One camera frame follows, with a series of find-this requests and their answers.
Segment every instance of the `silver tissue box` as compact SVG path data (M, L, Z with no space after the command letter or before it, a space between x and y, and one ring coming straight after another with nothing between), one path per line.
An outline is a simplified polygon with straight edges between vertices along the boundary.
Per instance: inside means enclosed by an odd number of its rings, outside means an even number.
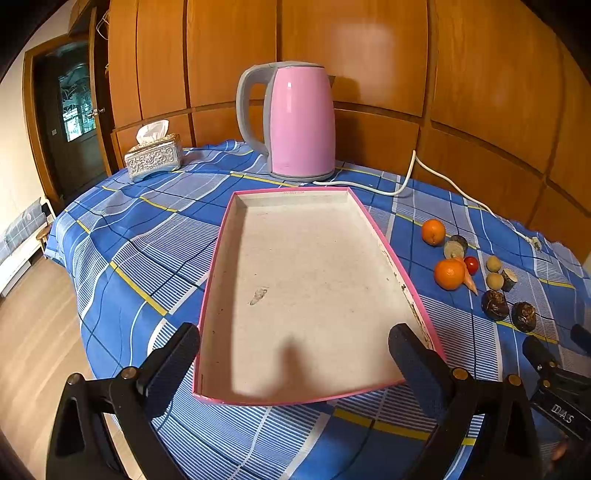
M151 173L179 168L182 156L180 135L169 134L132 147L124 159L129 178L132 181L141 181Z

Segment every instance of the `power cord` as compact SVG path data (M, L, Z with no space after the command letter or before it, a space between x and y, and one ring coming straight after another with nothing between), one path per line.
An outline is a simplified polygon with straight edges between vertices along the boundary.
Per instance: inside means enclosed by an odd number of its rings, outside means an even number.
M477 205L481 206L482 208L484 208L488 213L490 213L493 217L501 220L501 217L499 217L496 213L494 213L490 208L488 208L487 205L485 205L482 202L479 202L478 200L470 197L469 195L467 195L466 193L464 193L460 187L458 187L455 183L453 183L452 180L448 179L445 175L440 174L438 171L433 170L432 168L427 167L418 157L417 157L417 152L416 150L413 150L413 156L410 160L410 165L408 166L408 172L406 174L406 177L404 178L404 182L402 183L402 186L394 191L394 192L383 192L382 190L377 190L374 189L372 187L368 187L366 185L361 185L359 183L354 183L352 181L341 181L341 180L333 180L333 181L315 181L313 182L314 185L322 185L322 186L327 186L327 185L347 185L347 186L351 186L351 187L357 187L360 189L364 189L367 190L369 192L372 193L377 193L379 195L385 195L386 197L395 197L397 195L400 195L402 193L402 191L406 188L407 184L408 184L408 179L410 178L411 173L413 172L413 168L414 168L414 163L415 161L422 166L425 170L427 170L428 172L432 173L433 175L435 175L436 177L439 177L440 179L445 180L446 182L448 182L452 187L454 187L458 193L460 195L462 195L465 199L470 200L471 202L476 203ZM513 231L520 236L523 240L525 240L526 242L528 242L530 245L532 245L534 248L536 249L540 249L540 242L539 240L534 237L534 238L530 238L526 235L524 235L521 232L518 232L517 230Z

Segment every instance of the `screw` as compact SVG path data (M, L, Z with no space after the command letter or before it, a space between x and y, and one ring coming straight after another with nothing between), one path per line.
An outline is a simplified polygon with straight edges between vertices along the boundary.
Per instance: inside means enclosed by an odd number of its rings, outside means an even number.
M77 384L80 380L82 380L82 375L80 375L80 374L71 374L68 377L68 385Z
M125 367L122 371L121 371L121 376L126 379L129 380L133 377L135 377L135 375L137 374L138 369L135 367Z
M468 378L468 372L463 368L454 368L452 374L454 378L458 380L465 380Z
M521 379L519 378L519 375L509 375L509 383L515 387L519 387L521 385Z

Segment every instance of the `pink tray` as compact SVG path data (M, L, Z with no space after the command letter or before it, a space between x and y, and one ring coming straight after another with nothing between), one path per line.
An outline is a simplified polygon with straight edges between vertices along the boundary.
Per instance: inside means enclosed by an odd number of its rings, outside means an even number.
M236 192L199 322L193 392L237 405L306 403L403 381L404 322L443 357L402 264L350 189Z

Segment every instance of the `tablecloth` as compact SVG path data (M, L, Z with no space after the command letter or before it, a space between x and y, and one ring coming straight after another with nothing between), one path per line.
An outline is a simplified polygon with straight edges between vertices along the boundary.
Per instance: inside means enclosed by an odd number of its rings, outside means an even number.
M72 278L82 340L97 378L140 365L181 323L198 322L232 192L300 185L265 171L263 158L235 141L188 149L178 171L134 184L121 170L58 216L46 256ZM404 180L343 162L335 176L387 191ZM542 250L536 251L515 234L526 232L519 223L499 220L461 196L419 181L410 180L397 197L353 191L409 273L450 366L491 380L517 373L528 394L537 381L521 353L525 334L510 322L491 322L482 312L483 269L474 275L478 297L463 286L449 292L434 282L433 268L443 253L421 240L421 225L430 218L439 218L448 235L463 235L467 254L481 265L496 255L509 266L519 282L507 299L535 306L532 335L565 369L591 376L591 359L569 336L575 323L591 329L591 279L567 248L537 234ZM405 385L315 404L236 407L195 400L192 377L193 368L153 425L187 474L199 480L395 479L435 425ZM560 433L538 414L534 420L547 457ZM458 477L481 422L474 417L447 478Z

